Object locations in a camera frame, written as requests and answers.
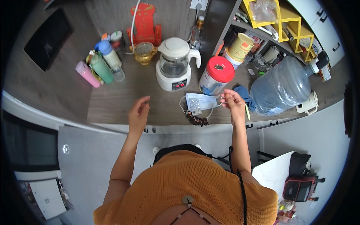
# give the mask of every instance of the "green bottle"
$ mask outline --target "green bottle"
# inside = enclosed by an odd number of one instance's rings
[[[111,83],[114,80],[114,76],[104,59],[100,55],[96,54],[94,50],[91,50],[89,54],[92,55],[90,59],[90,67],[95,70],[105,83]]]

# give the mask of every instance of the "face mask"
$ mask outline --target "face mask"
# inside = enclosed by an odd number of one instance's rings
[[[216,99],[218,96],[209,96],[204,94],[188,93],[185,95],[188,110],[194,115],[202,114],[202,110],[219,107]]]

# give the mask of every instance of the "cabinet handle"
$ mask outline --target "cabinet handle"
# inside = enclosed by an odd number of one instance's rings
[[[338,42],[338,45],[336,46],[336,48],[333,48],[333,51],[336,51],[339,47],[340,47],[340,44]]]
[[[324,10],[321,9],[321,12],[320,12],[320,10],[319,10],[316,14],[321,17],[321,15],[323,14],[323,12],[324,12]]]
[[[328,17],[328,15],[326,15],[325,18],[320,18],[320,21],[324,23],[325,20],[327,19],[327,17]]]

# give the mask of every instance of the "wall socket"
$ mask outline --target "wall socket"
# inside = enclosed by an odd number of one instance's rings
[[[206,6],[207,6],[207,2],[208,0],[192,0],[191,1],[191,5],[190,5],[190,8],[191,9],[196,9],[195,6],[200,3],[201,4],[201,9],[202,11],[205,11],[206,10]]]

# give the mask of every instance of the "woman's right hand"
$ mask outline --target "woman's right hand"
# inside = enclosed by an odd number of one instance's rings
[[[150,109],[149,103],[145,102],[149,100],[150,96],[139,98],[129,110],[129,136],[140,138],[143,133]]]
[[[245,122],[245,101],[244,99],[236,92],[230,89],[224,89],[223,94],[221,94],[222,106],[230,109],[231,113],[231,123],[238,124]]]

